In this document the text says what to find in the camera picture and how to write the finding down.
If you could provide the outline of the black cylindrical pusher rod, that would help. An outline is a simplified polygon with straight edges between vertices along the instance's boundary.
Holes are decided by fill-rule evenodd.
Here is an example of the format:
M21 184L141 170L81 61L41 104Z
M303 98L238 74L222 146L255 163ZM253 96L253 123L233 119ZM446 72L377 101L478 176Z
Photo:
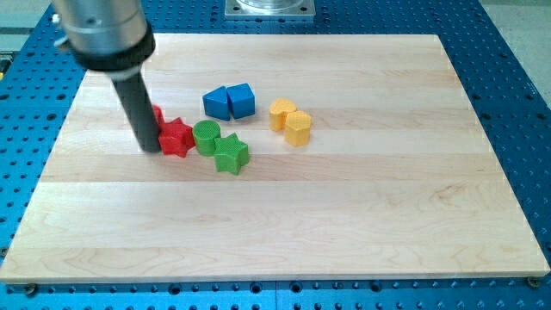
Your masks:
M140 149L148 153L160 152L160 128L141 74L113 79L112 83Z

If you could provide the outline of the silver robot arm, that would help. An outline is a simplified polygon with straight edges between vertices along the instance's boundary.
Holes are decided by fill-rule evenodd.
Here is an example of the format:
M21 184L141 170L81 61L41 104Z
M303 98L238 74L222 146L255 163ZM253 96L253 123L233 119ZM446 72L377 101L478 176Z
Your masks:
M115 87L139 147L161 151L158 120L141 75L156 42L140 0L53 0L55 42L83 68L105 73Z

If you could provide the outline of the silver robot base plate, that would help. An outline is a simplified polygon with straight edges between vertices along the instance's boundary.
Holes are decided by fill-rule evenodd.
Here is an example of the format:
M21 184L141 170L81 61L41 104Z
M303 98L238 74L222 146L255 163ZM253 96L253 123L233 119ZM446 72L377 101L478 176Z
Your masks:
M231 18L314 17L314 0L225 0Z

